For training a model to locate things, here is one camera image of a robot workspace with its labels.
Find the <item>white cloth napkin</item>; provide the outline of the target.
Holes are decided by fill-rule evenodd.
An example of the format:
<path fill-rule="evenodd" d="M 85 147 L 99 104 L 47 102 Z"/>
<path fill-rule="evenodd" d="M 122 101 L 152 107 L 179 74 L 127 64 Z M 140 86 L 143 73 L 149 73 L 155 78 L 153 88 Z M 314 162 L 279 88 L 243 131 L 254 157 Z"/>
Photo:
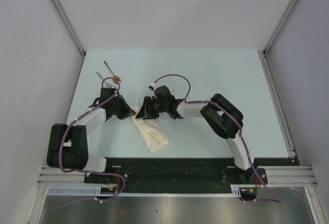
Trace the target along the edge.
<path fill-rule="evenodd" d="M 157 151 L 169 143 L 170 138 L 155 120 L 137 118 L 137 115 L 132 116 L 132 120 L 150 153 Z"/>

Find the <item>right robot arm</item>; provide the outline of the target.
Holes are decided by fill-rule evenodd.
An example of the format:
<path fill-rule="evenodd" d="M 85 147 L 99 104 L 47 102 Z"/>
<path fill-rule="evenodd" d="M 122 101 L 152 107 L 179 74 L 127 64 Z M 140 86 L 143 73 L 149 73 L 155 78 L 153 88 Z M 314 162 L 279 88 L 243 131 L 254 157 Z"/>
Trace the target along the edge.
<path fill-rule="evenodd" d="M 172 119 L 204 118 L 211 129 L 227 141 L 234 158 L 237 178 L 242 183 L 255 179 L 254 157 L 242 135 L 243 115 L 221 94 L 209 100 L 186 101 L 175 98 L 166 86 L 153 91 L 153 96 L 144 98 L 138 119 L 157 119 L 167 113 Z"/>

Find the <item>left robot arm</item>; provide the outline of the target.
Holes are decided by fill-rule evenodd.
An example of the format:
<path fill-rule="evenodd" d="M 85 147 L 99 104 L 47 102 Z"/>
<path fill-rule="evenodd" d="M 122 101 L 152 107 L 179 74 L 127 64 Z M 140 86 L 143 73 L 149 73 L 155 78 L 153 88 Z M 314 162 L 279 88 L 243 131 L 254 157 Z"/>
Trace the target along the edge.
<path fill-rule="evenodd" d="M 115 88 L 101 88 L 88 111 L 70 124 L 54 124 L 51 128 L 47 151 L 47 165 L 65 171 L 96 172 L 104 183 L 112 180 L 114 171 L 106 165 L 107 159 L 88 151 L 88 134 L 112 116 L 123 120 L 134 116 L 123 96 Z"/>

